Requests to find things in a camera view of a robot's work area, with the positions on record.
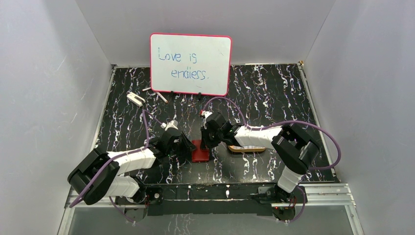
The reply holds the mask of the red leather card holder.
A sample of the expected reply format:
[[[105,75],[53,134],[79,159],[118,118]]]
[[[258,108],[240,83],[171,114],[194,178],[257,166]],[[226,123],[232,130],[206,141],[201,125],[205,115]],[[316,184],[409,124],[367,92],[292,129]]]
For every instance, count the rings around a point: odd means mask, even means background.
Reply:
[[[210,150],[201,148],[201,140],[192,140],[196,149],[192,151],[191,158],[193,163],[206,163],[210,160]]]

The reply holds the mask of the tan oval card tray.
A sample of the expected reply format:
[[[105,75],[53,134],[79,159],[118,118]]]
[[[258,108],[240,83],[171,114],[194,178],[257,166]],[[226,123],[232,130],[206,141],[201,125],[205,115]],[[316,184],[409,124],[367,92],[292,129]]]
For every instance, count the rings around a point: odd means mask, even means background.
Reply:
[[[233,154],[243,154],[243,153],[261,153],[266,150],[265,147],[258,146],[234,146],[228,145],[228,150]]]

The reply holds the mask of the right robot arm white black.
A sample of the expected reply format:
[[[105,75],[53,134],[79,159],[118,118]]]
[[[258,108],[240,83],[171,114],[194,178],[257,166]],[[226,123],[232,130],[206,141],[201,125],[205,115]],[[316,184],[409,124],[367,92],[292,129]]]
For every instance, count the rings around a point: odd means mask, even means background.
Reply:
[[[320,154],[320,145],[307,134],[299,122],[272,127],[247,127],[231,124],[220,113],[202,111],[202,149],[212,149],[220,143],[237,147],[263,147],[273,149],[285,167],[276,186],[276,198],[287,203],[295,196],[295,187]]]

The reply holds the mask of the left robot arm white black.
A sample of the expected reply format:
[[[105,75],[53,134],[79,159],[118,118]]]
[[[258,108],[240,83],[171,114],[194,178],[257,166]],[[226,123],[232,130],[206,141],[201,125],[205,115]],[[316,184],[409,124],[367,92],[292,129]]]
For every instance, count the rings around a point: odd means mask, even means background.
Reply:
[[[127,197],[140,204],[146,198],[144,183],[128,176],[139,169],[150,169],[157,161],[171,156],[187,156],[196,146],[174,127],[167,128],[160,137],[152,138],[140,148],[107,152],[94,148],[68,175],[68,183],[78,193],[70,203],[93,205],[104,197]]]

